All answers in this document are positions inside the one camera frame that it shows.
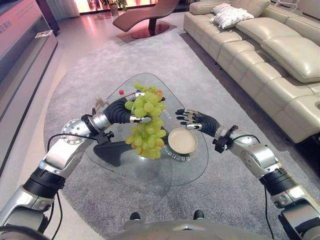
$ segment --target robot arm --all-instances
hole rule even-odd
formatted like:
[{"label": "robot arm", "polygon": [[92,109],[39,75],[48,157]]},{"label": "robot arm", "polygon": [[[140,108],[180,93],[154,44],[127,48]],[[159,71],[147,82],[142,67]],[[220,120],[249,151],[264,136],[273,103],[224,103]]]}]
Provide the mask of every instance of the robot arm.
[{"label": "robot arm", "polygon": [[219,153],[230,150],[260,180],[279,209],[279,220],[293,240],[320,238],[320,207],[306,189],[297,184],[279,163],[274,153],[259,140],[237,126],[227,129],[217,120],[198,111],[179,109],[178,120],[188,130],[199,130],[215,139]]},{"label": "robot arm", "polygon": [[131,116],[131,112],[125,108],[126,101],[133,101],[139,95],[144,93],[130,94],[111,103],[102,112],[69,121],[61,133],[72,135],[62,135],[26,183],[16,190],[0,211],[0,226],[25,226],[43,233],[47,227],[44,212],[50,208],[58,190],[64,187],[85,149],[93,142],[81,136],[95,137],[114,123],[151,121],[150,117]]}]

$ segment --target round rug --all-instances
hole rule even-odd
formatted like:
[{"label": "round rug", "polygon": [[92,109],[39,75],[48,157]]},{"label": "round rug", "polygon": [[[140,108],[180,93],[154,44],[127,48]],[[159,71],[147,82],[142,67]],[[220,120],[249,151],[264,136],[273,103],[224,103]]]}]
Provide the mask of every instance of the round rug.
[{"label": "round rug", "polygon": [[[181,26],[127,44],[115,37],[76,62],[51,98],[44,126],[45,141],[59,133],[68,121],[89,114],[96,96],[106,98],[130,77],[147,72],[160,78],[186,108],[215,117],[224,126],[238,125],[256,135],[291,175],[319,199],[319,185],[302,171],[297,162],[303,162],[303,159],[281,139],[279,129],[251,100],[248,105],[240,106],[234,94],[232,97],[220,83],[225,81],[232,85],[233,81],[219,73],[212,59],[207,59],[207,66],[216,71],[218,80],[185,39],[193,42]],[[203,51],[193,45],[196,52]],[[239,98],[249,99],[239,86],[234,86],[234,93],[239,88]],[[250,110],[251,116],[260,116],[259,127],[245,110]],[[268,138],[260,128],[267,132]],[[139,212],[146,222],[154,222],[192,219],[197,209],[203,210],[205,217],[214,222],[270,236],[265,220],[263,186],[239,158],[230,151],[215,152],[212,137],[205,136],[205,140],[209,151],[207,169],[201,177],[186,185],[164,190],[132,181],[101,168],[84,156],[66,180],[63,194],[87,224],[105,238],[122,231],[123,223],[132,212]],[[270,200],[268,207],[275,237],[288,239],[278,221],[280,210]]]}]

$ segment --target white decorative pillow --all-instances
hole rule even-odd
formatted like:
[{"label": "white decorative pillow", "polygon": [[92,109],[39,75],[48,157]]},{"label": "white decorative pillow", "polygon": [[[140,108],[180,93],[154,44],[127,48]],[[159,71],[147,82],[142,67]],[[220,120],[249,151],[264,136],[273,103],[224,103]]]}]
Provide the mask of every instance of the white decorative pillow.
[{"label": "white decorative pillow", "polygon": [[210,23],[216,23],[222,29],[228,29],[234,27],[237,23],[243,20],[254,18],[255,17],[248,13],[247,10],[231,6],[228,10],[220,12],[215,17],[211,18]]},{"label": "white decorative pillow", "polygon": [[211,10],[211,12],[212,12],[213,14],[219,14],[219,13],[224,12],[225,10],[227,10],[227,9],[230,8],[230,7],[231,7],[231,4],[222,3],[222,4],[220,4],[220,5],[215,6],[215,7]]}]

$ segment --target brown chaise lounge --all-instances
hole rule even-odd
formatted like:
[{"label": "brown chaise lounge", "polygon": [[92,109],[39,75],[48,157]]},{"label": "brown chaise lounge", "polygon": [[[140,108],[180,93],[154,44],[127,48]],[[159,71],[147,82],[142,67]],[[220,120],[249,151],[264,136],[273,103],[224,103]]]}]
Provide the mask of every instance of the brown chaise lounge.
[{"label": "brown chaise lounge", "polygon": [[144,31],[134,32],[133,38],[147,38],[166,31],[169,26],[158,24],[157,19],[170,15],[177,7],[179,0],[158,0],[157,4],[149,8],[128,10],[113,21],[113,25],[124,32],[128,32],[137,23],[149,19],[149,27]]}]

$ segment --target white bowl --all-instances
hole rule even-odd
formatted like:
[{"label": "white bowl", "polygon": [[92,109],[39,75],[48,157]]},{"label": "white bowl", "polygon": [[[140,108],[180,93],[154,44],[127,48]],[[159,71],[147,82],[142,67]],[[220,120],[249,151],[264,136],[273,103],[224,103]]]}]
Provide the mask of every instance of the white bowl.
[{"label": "white bowl", "polygon": [[179,127],[173,129],[168,136],[169,146],[179,154],[192,153],[198,145],[197,136],[190,130]]}]

